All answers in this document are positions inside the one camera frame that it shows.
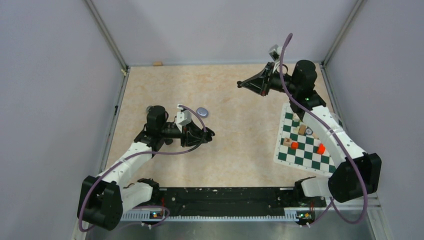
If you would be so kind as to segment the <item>purple earbud charging case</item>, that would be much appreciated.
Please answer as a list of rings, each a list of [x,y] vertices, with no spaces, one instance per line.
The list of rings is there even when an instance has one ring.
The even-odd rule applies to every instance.
[[[196,113],[197,113],[198,116],[200,116],[203,119],[205,119],[209,116],[209,111],[204,107],[198,107],[196,109]]]

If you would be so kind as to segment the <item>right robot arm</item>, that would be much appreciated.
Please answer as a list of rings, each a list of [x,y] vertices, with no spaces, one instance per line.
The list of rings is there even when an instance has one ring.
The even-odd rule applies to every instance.
[[[293,113],[313,131],[332,158],[335,171],[330,177],[309,177],[294,185],[293,200],[307,206],[314,197],[331,197],[344,203],[378,190],[382,160],[377,153],[367,153],[347,135],[331,115],[326,102],[314,89],[315,64],[299,60],[292,74],[280,73],[276,62],[268,62],[262,71],[238,81],[238,88],[262,97],[270,90],[287,93]]]

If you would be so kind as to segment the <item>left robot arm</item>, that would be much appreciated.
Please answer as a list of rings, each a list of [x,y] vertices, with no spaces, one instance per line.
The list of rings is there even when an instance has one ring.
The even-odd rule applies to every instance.
[[[81,185],[77,209],[78,228],[82,233],[93,227],[113,230],[122,215],[139,204],[154,207],[160,202],[160,193],[147,180],[130,184],[133,175],[157,155],[175,156],[176,152],[163,152],[163,145],[179,139],[186,154],[213,140],[215,132],[206,127],[202,118],[182,104],[173,121],[161,105],[151,106],[146,123],[128,150],[109,168],[96,176],[87,176]]]

